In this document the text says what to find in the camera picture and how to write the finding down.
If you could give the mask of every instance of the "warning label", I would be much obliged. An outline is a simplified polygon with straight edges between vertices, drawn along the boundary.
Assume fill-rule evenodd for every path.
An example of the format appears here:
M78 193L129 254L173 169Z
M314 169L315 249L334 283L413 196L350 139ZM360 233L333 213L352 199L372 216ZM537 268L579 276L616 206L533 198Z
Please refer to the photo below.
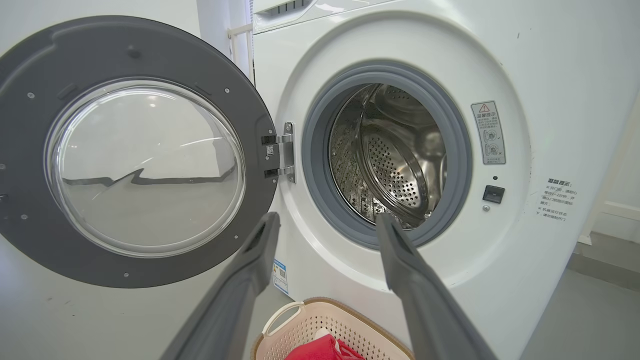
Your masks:
M505 164L507 157L504 153L502 126L495 101L471 104L471 110L480 135L484 164Z
M285 294L289 294L287 267L276 259L273 260L273 284Z
M549 178L540 196L536 215L555 221L566 221L578 192L570 181Z

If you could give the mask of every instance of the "open door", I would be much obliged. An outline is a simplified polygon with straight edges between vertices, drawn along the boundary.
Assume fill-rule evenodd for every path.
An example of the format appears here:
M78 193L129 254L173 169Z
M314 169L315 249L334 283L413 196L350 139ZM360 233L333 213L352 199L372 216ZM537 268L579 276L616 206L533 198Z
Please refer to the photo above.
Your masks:
M0 233L90 284L212 268L267 212L275 177L294 181L280 166L292 135L244 74L152 20L89 17L23 40L0 58L0 118Z

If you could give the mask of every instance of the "red clothing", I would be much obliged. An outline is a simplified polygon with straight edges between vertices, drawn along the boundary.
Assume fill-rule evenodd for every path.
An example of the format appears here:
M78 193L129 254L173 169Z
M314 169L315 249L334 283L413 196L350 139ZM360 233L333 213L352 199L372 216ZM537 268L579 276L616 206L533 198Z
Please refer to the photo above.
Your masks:
M335 348L336 339L330 334L300 345L285 360L365 360L355 350L338 339L340 351Z

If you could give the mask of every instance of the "door glass window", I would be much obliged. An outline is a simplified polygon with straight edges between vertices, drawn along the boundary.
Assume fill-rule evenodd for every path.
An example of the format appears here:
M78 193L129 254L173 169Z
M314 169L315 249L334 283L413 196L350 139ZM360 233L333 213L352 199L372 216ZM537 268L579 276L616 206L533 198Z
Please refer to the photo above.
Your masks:
M161 257L220 234L243 200L242 149L215 106L177 85L128 79L88 92L56 121L47 177L89 240Z

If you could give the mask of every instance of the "pink laundry basket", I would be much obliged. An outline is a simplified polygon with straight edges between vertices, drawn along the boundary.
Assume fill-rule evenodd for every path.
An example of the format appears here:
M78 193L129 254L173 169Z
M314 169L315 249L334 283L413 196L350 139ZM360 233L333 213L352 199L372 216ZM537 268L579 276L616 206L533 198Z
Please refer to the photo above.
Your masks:
M287 310L298 311L276 329L271 326ZM367 360L414 360L411 350L380 326L332 299L314 297L281 307L269 319L252 349L252 360L284 360L296 347L314 340L325 328Z

